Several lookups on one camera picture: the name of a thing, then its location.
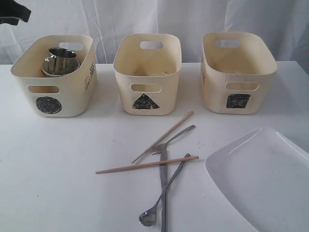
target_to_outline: white curtain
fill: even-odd
[[[296,60],[309,73],[309,0],[16,0],[28,23],[0,25],[0,64],[12,64],[38,38],[85,34],[97,63],[113,63],[123,37],[168,33],[183,62],[200,62],[204,34],[245,31],[260,36],[276,60]]]

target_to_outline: stainless steel cup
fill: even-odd
[[[79,63],[76,58],[75,52],[61,48],[52,47],[48,49],[51,56],[45,58],[45,62],[48,63],[47,73],[52,75],[67,75],[76,70]]]

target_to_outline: rectangular plate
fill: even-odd
[[[205,166],[258,231],[309,231],[309,154],[280,133],[256,129],[210,155]]]

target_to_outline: cream plastic bin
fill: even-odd
[[[158,49],[142,42],[161,42]],[[120,44],[114,61],[123,109],[133,115],[166,115],[175,108],[182,54],[168,34],[133,34]]]
[[[213,112],[256,112],[277,69],[271,52],[254,34],[213,32],[203,37],[203,99]]]
[[[50,56],[48,49],[60,43],[79,43],[74,50],[80,68],[62,77],[46,77],[42,62]],[[92,38],[85,35],[50,35],[38,39],[12,66],[32,109],[45,117],[71,117],[82,113],[90,101],[97,73]]]

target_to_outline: chopsticks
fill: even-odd
[[[166,137],[168,137],[174,130],[176,130],[183,122],[185,122],[189,117],[193,115],[193,111],[190,111],[182,120],[180,120],[178,123],[176,123],[171,129],[169,129],[165,134],[163,134],[160,138],[157,139],[148,149],[146,149],[143,153],[141,153],[135,160],[132,161],[132,163],[135,163],[137,160],[139,160],[142,156],[147,154],[147,152],[153,148],[155,145],[158,145],[161,141],[163,141]]]
[[[106,169],[106,170],[102,170],[102,171],[97,171],[96,174],[128,171],[128,170],[133,170],[133,169],[138,169],[138,168],[146,168],[146,167],[152,167],[152,166],[157,166],[157,165],[161,165],[161,164],[175,163],[175,162],[181,162],[181,161],[190,161],[190,160],[196,160],[196,159],[199,159],[199,157],[198,156],[189,156],[187,158],[168,159],[168,160],[158,161],[158,162],[143,163],[143,164],[130,165],[130,166],[119,167],[119,168]]]

